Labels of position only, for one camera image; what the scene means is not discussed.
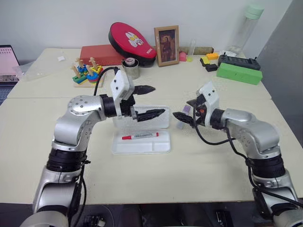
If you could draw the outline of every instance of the laptop screen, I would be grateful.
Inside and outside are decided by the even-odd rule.
[[[0,45],[0,83],[18,81],[13,67],[19,63],[10,45]]]

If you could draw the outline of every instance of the laptop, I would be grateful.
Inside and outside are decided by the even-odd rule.
[[[19,62],[11,45],[0,45],[0,105],[19,81],[13,67]]]

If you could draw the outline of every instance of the picture frame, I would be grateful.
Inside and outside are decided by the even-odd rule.
[[[158,66],[179,64],[179,26],[155,27]]]

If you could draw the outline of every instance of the table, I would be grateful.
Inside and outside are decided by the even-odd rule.
[[[62,49],[69,60],[80,56],[80,49]],[[45,61],[58,49],[45,49],[39,61]],[[180,62],[178,65],[158,67],[156,63],[151,68],[140,68],[140,78],[134,80],[135,85],[150,85],[156,88],[145,97],[150,99],[195,97],[195,92],[206,82],[212,80],[221,99],[270,99],[271,96],[260,82],[258,85],[245,84],[238,81],[216,77],[216,72],[207,72],[195,55],[192,62]],[[109,83],[114,77],[113,71],[106,73],[104,89],[99,92],[110,94]],[[31,81],[20,81],[9,94],[9,98],[61,98],[78,95],[92,95],[92,88],[73,86],[71,69],[51,74]]]
[[[69,98],[9,98],[0,106],[0,202],[32,203],[41,170],[51,150],[57,118],[65,113]],[[155,104],[179,111],[184,100],[166,98]],[[221,108],[253,112],[279,128],[282,157],[297,195],[303,197],[303,150],[271,100],[224,99]],[[163,155],[111,153],[115,128],[112,120],[96,124],[88,147],[85,169],[88,204],[206,202],[253,200],[247,167],[228,144],[208,146],[189,126],[176,129],[171,118],[171,152]],[[223,132],[201,127],[212,141]],[[237,149],[243,152],[239,143]]]

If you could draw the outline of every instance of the metal cup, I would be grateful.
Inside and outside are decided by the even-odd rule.
[[[122,61],[122,66],[128,76],[132,79],[140,77],[139,73],[139,61],[135,58],[126,58]]]

